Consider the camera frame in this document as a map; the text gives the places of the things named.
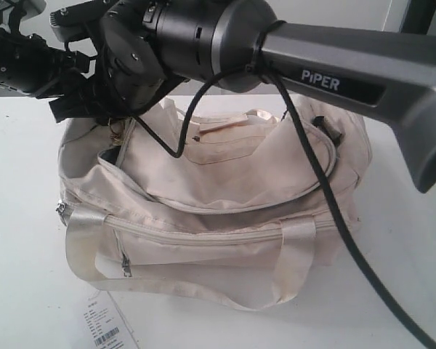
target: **white duffel bag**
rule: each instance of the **white duffel bag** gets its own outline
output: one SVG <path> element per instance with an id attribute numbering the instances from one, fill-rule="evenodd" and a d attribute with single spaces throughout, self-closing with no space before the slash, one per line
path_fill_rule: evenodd
<path id="1" fill-rule="evenodd" d="M 356 231 L 352 194 L 371 162 L 363 119 L 306 97 L 298 105 Z M 173 101 L 142 119 L 177 147 L 182 115 Z M 73 119 L 59 154 L 68 263 L 95 288 L 259 310 L 293 299 L 310 268 L 333 262 L 342 240 L 290 118 L 259 110 L 194 117 L 180 159 L 135 121 L 116 127 Z"/>

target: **white tabletop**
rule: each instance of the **white tabletop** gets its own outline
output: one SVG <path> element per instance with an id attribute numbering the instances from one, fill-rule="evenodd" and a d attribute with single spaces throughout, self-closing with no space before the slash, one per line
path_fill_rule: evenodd
<path id="1" fill-rule="evenodd" d="M 186 108 L 191 97 L 175 97 Z M 208 96 L 199 112 L 263 108 L 278 96 Z M 0 99 L 0 348 L 70 348 L 65 319 L 93 289 L 65 260 L 55 125 L 46 102 Z M 436 339 L 436 186 L 419 194 L 390 129 L 368 121 L 374 161 L 356 202 L 360 248 L 403 307 Z M 421 348 L 345 249 L 314 268 L 296 300 L 241 313 L 198 300 L 113 294 L 141 348 Z"/>

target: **bag strap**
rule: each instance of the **bag strap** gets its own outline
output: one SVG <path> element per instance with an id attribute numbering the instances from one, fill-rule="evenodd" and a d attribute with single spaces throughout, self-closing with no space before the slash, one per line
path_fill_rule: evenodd
<path id="1" fill-rule="evenodd" d="M 282 221 L 283 245 L 272 280 L 272 301 L 265 306 L 245 306 L 226 294 L 200 284 L 165 278 L 107 278 L 98 271 L 95 258 L 108 213 L 80 205 L 71 215 L 66 232 L 66 258 L 80 279 L 100 290 L 171 294 L 209 300 L 238 310 L 263 310 L 297 296 L 315 253 L 315 222 L 312 217 Z"/>

